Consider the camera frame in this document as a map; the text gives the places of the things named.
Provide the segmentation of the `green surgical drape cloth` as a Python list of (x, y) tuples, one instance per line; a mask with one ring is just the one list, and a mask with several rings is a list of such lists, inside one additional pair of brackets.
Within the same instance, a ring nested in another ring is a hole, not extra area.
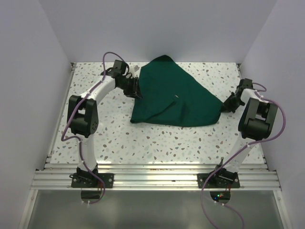
[(198, 127), (216, 124), (221, 116), (222, 101), (167, 55), (141, 67), (139, 86), (133, 124)]

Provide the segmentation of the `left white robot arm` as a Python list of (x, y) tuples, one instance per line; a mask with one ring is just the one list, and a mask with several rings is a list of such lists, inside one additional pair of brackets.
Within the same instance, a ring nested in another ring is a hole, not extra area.
[(99, 126), (98, 104), (112, 90), (120, 88), (126, 97), (141, 99), (139, 78), (129, 72), (129, 65), (122, 60), (115, 60), (112, 67), (103, 70), (102, 78), (89, 90), (81, 95), (72, 95), (68, 102), (67, 125), (61, 136), (70, 129), (79, 141), (79, 165), (72, 175), (76, 182), (83, 182), (88, 187), (94, 187), (100, 180), (98, 165), (94, 154), (94, 134)]

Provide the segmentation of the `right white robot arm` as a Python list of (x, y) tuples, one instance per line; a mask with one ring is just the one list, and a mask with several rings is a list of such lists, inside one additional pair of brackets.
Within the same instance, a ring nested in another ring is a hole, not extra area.
[(255, 144), (266, 140), (273, 129), (278, 106), (264, 101), (253, 81), (241, 79), (236, 91), (225, 100), (221, 112), (234, 113), (240, 106), (244, 111), (238, 124), (238, 138), (229, 155), (215, 168), (212, 181), (217, 187), (224, 187), (237, 179), (241, 164)]

